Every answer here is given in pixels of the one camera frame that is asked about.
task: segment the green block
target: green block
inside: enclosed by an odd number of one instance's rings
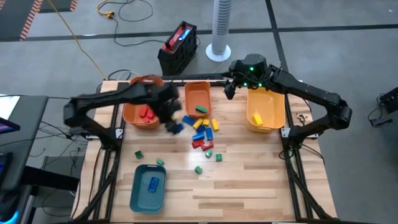
[[[206,152],[206,157],[210,157],[212,155],[213,151],[211,149],[207,150]]]
[[[198,174],[201,174],[202,169],[200,168],[200,166],[196,166],[195,167],[195,172]]]
[[[142,152],[141,152],[141,151],[135,152],[135,155],[136,155],[137,159],[141,159],[141,158],[144,157],[144,155],[142,155]]]
[[[216,154],[216,161],[221,162],[223,160],[223,155],[222,154]]]
[[[157,159],[157,160],[156,160],[156,163],[157,163],[158,165],[160,165],[160,166],[162,166],[162,165],[164,164],[164,162],[163,162],[162,159]]]
[[[202,113],[207,113],[207,109],[202,107],[202,106],[197,106],[196,107],[197,111],[202,112]]]

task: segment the red block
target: red block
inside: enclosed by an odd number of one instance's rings
[[[196,149],[197,147],[202,146],[204,143],[205,143],[205,142],[204,142],[203,139],[201,139],[201,140],[196,140],[196,141],[193,141],[193,142],[192,142],[192,147],[193,147],[194,149]]]
[[[148,106],[145,106],[145,107],[141,108],[141,110],[139,112],[139,116],[141,118],[145,118],[147,116],[148,109],[149,109]]]
[[[147,117],[149,119],[154,119],[155,118],[155,114],[154,112],[149,108],[148,113],[147,113]]]
[[[202,149],[203,151],[205,151],[205,150],[207,150],[207,149],[211,149],[212,147],[214,147],[213,140],[210,140],[209,142],[210,142],[210,144],[209,144],[208,146],[205,146],[204,144],[201,145],[201,149]]]

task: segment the yellow cable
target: yellow cable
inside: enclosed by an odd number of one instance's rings
[[[77,45],[79,46],[80,50],[93,62],[93,64],[95,65],[95,67],[97,67],[97,69],[99,70],[99,72],[101,72],[102,76],[104,77],[104,80],[108,80],[108,78],[106,77],[105,73],[100,69],[100,67],[97,65],[97,63],[95,63],[95,61],[88,55],[87,52],[85,52],[83,50],[83,48],[81,47],[79,41],[77,40],[75,34],[73,33],[72,29],[69,27],[68,23],[63,19],[63,17],[61,16],[61,14],[58,12],[57,8],[54,6],[54,3],[52,2],[52,0],[47,0],[47,2],[49,2],[49,4],[51,5],[52,9],[54,9],[54,11],[58,14],[58,16],[62,19],[63,23],[66,25],[66,27],[68,28],[68,30],[70,31],[70,33],[72,34],[73,38],[75,39]]]
[[[108,0],[104,0],[104,1],[102,1],[101,3],[99,3],[96,7],[95,7],[95,11],[97,11],[98,13],[100,13],[101,15],[108,15],[108,14],[113,14],[113,12],[112,11],[109,11],[109,12],[103,12],[103,11],[100,11],[98,8],[100,7],[100,5],[102,5],[102,4],[104,4],[104,3],[106,3]]]

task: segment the wooden tabletop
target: wooden tabletop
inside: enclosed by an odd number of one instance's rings
[[[102,91],[115,90],[118,83],[103,83]],[[221,87],[211,87],[212,118],[216,118],[220,131],[214,133],[214,149],[206,158],[200,148],[191,146],[195,130],[185,125],[182,133],[171,136],[161,125],[148,131],[136,129],[131,124],[125,128],[118,179],[111,215],[112,222],[271,222],[294,221],[294,210],[287,180],[285,162],[279,159],[282,150],[279,130],[270,134],[254,133],[245,125],[247,89],[237,89],[233,100],[227,100]],[[185,106],[183,88],[180,100]],[[300,124],[298,114],[311,122],[311,114],[303,99],[289,96],[295,124]],[[113,107],[96,110],[95,120],[109,126]],[[120,121],[123,107],[120,106]],[[317,140],[305,144],[320,152]],[[77,216],[87,206],[91,180],[99,141],[88,144],[81,171],[81,197]],[[144,158],[136,159],[140,150]],[[100,152],[96,167],[93,195],[97,191],[104,152]],[[215,162],[215,154],[223,155]],[[303,168],[308,189],[331,216],[336,216],[328,179],[322,160],[303,147]],[[165,162],[167,170],[164,207],[158,214],[134,213],[129,202],[134,171],[141,164]],[[203,168],[196,174],[194,168]],[[302,216],[305,217],[302,194],[297,189]],[[104,217],[108,192],[104,194],[100,218]]]

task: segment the gray floor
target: gray floor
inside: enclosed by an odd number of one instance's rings
[[[112,34],[113,21],[97,15],[99,0],[78,1],[75,12],[63,12],[77,34]],[[211,29],[213,1],[155,1],[154,16],[129,24],[120,22],[120,33],[171,31],[181,20],[194,23],[199,30]],[[398,23],[397,1],[272,1],[278,27],[356,26]],[[141,2],[123,10],[130,19],[143,16],[147,6]],[[270,28],[263,0],[234,0],[231,28]],[[69,35],[55,14],[38,14],[29,37]],[[165,40],[167,37],[156,37]],[[342,131],[327,131],[320,138],[326,160],[333,200],[343,220],[373,223],[396,223],[398,208],[398,140],[397,128],[387,125],[374,129],[367,121],[376,107],[376,97],[398,84],[398,30],[346,30],[328,32],[280,33],[289,70],[305,82],[339,93],[353,109],[351,126]],[[126,38],[121,42],[139,42],[147,38]],[[184,71],[186,74],[210,73],[220,64],[209,61],[205,47],[210,35],[201,35],[197,56]],[[157,61],[158,43],[137,47],[120,47],[112,39],[82,40],[82,46],[106,73],[128,68],[139,74],[160,74]],[[272,33],[231,34],[232,60],[249,53],[260,53],[270,63],[279,65]],[[92,93],[102,77],[72,40],[0,43],[1,93],[74,96]],[[62,100],[50,100],[44,116],[62,126]],[[315,117],[324,110],[312,105]],[[32,155],[46,147],[44,155],[59,155],[68,141],[39,140]],[[69,150],[80,145],[74,144]],[[43,156],[30,158],[39,166]],[[53,210],[65,214],[70,209]],[[37,211],[34,223],[61,221]]]

